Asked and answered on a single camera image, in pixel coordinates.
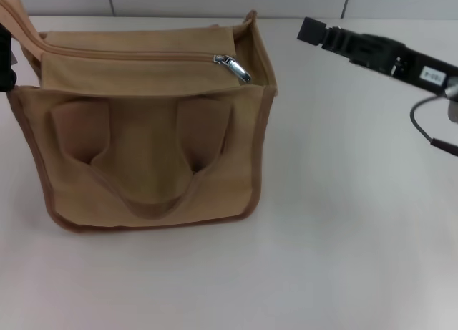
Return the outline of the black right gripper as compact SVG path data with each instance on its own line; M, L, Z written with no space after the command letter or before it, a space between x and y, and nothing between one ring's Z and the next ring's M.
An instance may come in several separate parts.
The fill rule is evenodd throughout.
M303 20L297 39L433 94L457 93L456 66L393 39L368 34L357 36L338 26L328 28L325 23L309 17Z

